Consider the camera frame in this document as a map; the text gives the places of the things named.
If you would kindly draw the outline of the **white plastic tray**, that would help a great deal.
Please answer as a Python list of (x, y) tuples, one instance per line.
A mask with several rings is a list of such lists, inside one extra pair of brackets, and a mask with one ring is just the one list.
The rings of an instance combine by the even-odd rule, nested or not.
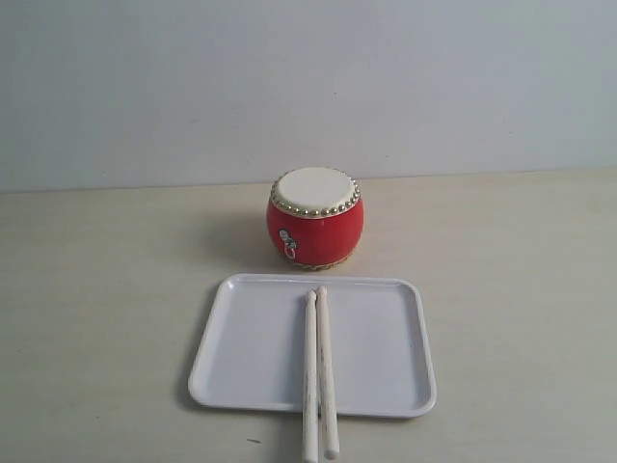
[(339, 414), (410, 419), (437, 388), (418, 291), (394, 278), (235, 274), (218, 287), (188, 379), (213, 408), (302, 409), (306, 294), (328, 293)]

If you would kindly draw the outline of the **white wooden drumstick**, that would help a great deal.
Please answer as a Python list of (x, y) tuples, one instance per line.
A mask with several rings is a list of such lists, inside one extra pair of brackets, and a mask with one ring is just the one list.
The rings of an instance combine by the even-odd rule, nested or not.
[(318, 461), (318, 435), (316, 293), (310, 290), (305, 306), (303, 462)]

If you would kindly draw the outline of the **pinkish wooden drumstick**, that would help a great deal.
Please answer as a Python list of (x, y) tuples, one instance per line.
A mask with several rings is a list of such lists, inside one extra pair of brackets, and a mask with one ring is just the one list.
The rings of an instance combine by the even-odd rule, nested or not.
[(335, 404), (335, 379), (328, 306), (328, 293), (324, 286), (317, 289), (316, 300), (318, 362), (320, 380), (320, 412), (324, 438), (324, 456), (336, 460), (340, 455)]

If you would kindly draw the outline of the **small red drum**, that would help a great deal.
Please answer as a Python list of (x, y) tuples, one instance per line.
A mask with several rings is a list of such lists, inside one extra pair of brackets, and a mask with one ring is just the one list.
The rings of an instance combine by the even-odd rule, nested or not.
[(339, 169), (289, 171), (271, 187), (266, 224), (275, 248), (287, 261), (312, 270), (335, 266), (361, 240), (361, 189)]

